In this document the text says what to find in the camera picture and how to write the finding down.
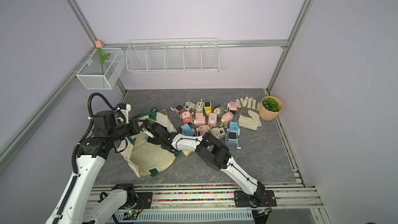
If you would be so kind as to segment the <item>cream tote bag green handles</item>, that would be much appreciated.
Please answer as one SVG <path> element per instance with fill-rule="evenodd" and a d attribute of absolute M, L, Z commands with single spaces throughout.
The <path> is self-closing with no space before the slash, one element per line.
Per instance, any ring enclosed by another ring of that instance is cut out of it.
<path fill-rule="evenodd" d="M 150 123 L 158 123 L 166 127 L 169 132 L 176 131 L 166 110 L 156 113 L 141 113 L 134 116 L 134 118 L 139 120 L 149 119 Z M 148 141 L 149 136 L 145 133 L 140 133 L 116 143 L 117 152 L 138 177 L 156 176 L 159 172 L 169 168 L 176 157 L 179 156 L 179 152 L 171 153 L 161 148 L 160 145 L 155 145 Z"/>

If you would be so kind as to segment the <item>yellow pencil sharpener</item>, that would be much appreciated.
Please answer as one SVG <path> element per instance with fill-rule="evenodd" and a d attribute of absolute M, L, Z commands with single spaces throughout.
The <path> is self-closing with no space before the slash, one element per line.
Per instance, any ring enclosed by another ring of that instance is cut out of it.
<path fill-rule="evenodd" d="M 210 113 L 212 113 L 212 103 L 211 101 L 205 101 L 204 102 L 204 112 L 207 116 L 209 116 Z"/>
<path fill-rule="evenodd" d="M 191 153 L 192 153 L 192 151 L 187 151 L 187 150 L 182 150 L 181 151 L 185 156 L 189 156 Z"/>

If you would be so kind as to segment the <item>beige pencil sharpener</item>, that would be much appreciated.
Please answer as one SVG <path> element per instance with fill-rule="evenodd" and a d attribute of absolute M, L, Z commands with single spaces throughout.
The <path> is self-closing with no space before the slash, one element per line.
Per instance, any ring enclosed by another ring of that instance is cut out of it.
<path fill-rule="evenodd" d="M 184 108 L 188 112 L 193 112 L 193 111 L 195 111 L 195 107 L 196 107 L 196 104 L 194 102 L 188 101 L 188 102 L 186 102 Z"/>
<path fill-rule="evenodd" d="M 226 131 L 223 127 L 212 128 L 210 133 L 219 140 L 224 140 L 226 136 Z"/>

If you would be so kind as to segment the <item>olive green pencil sharpener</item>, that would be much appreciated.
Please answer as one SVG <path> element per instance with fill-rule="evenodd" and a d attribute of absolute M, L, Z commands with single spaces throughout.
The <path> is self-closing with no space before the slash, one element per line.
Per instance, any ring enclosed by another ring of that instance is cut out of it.
<path fill-rule="evenodd" d="M 226 110 L 221 104 L 218 104 L 215 106 L 213 112 L 217 115 L 219 119 L 221 119 L 221 117 L 226 113 Z"/>

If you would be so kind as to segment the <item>round pink pencil sharpener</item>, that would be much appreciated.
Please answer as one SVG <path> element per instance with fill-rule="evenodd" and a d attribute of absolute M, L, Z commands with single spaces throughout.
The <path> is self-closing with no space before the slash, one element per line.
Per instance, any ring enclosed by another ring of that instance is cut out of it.
<path fill-rule="evenodd" d="M 228 123 L 229 123 L 230 121 L 233 120 L 233 118 L 234 118 L 233 113 L 231 113 L 231 112 L 226 112 L 226 113 L 224 113 L 224 114 L 221 116 L 220 124 L 223 125 L 223 126 L 227 126 Z"/>

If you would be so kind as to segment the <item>pale blue pencil sharpener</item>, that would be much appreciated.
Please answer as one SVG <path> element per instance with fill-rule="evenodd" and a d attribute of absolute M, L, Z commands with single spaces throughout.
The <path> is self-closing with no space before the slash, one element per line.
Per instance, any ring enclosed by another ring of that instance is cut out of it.
<path fill-rule="evenodd" d="M 238 135 L 236 132 L 228 131 L 225 135 L 224 142 L 228 146 L 235 146 L 237 149 L 241 149 L 238 145 Z"/>

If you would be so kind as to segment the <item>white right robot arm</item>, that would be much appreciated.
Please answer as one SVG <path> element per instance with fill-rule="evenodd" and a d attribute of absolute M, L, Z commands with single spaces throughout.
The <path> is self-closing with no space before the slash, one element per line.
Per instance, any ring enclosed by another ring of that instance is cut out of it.
<path fill-rule="evenodd" d="M 210 168 L 222 171 L 233 179 L 255 204 L 264 201 L 265 186 L 250 176 L 234 159 L 229 148 L 211 133 L 202 136 L 186 136 L 169 132 L 166 127 L 146 120 L 142 131 L 149 138 L 148 142 L 160 146 L 170 153 L 191 151 L 196 153 Z"/>

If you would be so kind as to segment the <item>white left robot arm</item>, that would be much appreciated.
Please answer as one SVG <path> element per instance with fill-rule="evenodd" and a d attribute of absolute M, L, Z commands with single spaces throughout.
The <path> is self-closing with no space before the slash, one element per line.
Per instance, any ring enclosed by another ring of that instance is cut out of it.
<path fill-rule="evenodd" d="M 133 184 L 117 184 L 108 196 L 89 213 L 86 204 L 94 181 L 116 141 L 138 134 L 142 129 L 132 119 L 110 130 L 103 138 L 93 138 L 78 144 L 72 155 L 73 172 L 63 195 L 47 219 L 48 224 L 104 224 L 121 207 L 145 209 L 145 202 L 135 193 Z"/>

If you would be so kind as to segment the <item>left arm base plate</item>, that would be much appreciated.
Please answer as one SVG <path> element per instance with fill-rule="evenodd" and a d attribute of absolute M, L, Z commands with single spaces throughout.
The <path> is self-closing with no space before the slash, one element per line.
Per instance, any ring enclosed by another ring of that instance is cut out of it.
<path fill-rule="evenodd" d="M 152 204 L 152 198 L 153 192 L 136 192 L 134 200 L 128 200 L 119 209 L 150 209 Z"/>

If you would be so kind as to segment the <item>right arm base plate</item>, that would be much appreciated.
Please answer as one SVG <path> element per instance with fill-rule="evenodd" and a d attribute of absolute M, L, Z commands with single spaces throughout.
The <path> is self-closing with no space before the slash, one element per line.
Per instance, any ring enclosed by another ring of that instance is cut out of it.
<path fill-rule="evenodd" d="M 265 190 L 258 195 L 248 195 L 242 190 L 234 191 L 234 202 L 236 207 L 276 207 L 276 197 L 272 190 Z"/>

